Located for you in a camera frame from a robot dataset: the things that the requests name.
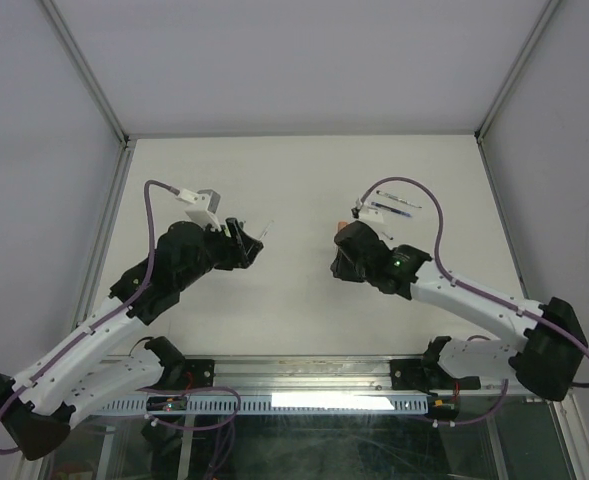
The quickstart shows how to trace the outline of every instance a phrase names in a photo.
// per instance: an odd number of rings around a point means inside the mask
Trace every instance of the perforated metal strip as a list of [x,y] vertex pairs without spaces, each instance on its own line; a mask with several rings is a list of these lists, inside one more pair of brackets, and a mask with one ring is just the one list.
[[[240,415],[424,415],[427,413],[427,397],[417,395],[386,396],[394,410],[360,410],[347,408],[315,407],[273,407],[272,398],[264,396],[243,396]],[[147,395],[129,395],[110,402],[99,412],[105,416],[144,415]],[[236,407],[236,399],[220,395],[198,395],[190,398],[187,409],[172,412],[154,412],[154,415],[229,415]]]

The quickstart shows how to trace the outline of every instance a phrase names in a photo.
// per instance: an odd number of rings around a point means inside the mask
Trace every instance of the marker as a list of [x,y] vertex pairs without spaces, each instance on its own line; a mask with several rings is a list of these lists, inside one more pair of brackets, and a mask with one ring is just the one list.
[[389,198],[390,200],[394,200],[396,202],[404,203],[405,205],[408,205],[410,207],[423,208],[420,205],[416,205],[415,203],[408,202],[407,200],[397,197],[396,195],[392,195],[391,193],[383,192],[382,190],[377,190],[376,194],[380,195],[381,197]]
[[380,208],[382,210],[387,210],[388,212],[396,213],[397,215],[403,215],[404,217],[412,218],[411,214],[404,212],[403,210],[399,210],[398,208],[388,207],[387,205],[383,205],[382,203],[371,202],[370,205],[376,208]]

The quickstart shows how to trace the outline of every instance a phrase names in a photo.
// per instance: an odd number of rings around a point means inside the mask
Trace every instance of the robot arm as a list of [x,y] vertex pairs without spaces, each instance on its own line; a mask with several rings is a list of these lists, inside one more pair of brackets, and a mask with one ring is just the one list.
[[143,387],[185,388],[184,357],[164,337],[90,374],[116,345],[176,305],[200,277],[212,269],[248,268],[263,249],[235,218],[219,224],[216,192],[183,190],[177,197],[190,205],[186,213],[192,221],[171,225],[153,255],[127,270],[93,315],[52,351],[13,378],[0,374],[0,421],[28,460],[53,451],[114,398]]
[[[524,315],[538,315],[587,346],[572,307],[552,298],[547,305],[516,299],[448,272],[446,278],[432,257],[409,245],[389,249],[362,221],[343,228],[334,238],[336,278],[368,282],[382,293],[437,306],[493,333],[500,340],[468,342],[437,337],[423,356],[423,368],[452,378],[468,376],[516,378],[542,398],[562,400],[583,358],[575,345]],[[517,310],[505,305],[518,306]]]

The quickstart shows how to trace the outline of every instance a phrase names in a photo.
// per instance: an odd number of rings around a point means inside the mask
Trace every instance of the blue pen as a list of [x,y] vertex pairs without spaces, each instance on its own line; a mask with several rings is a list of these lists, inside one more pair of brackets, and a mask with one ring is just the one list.
[[376,208],[387,210],[388,212],[396,213],[397,215],[403,215],[404,217],[412,218],[411,214],[404,212],[403,210],[399,210],[398,208],[388,207],[387,205],[383,205],[382,203],[370,202],[370,205]]

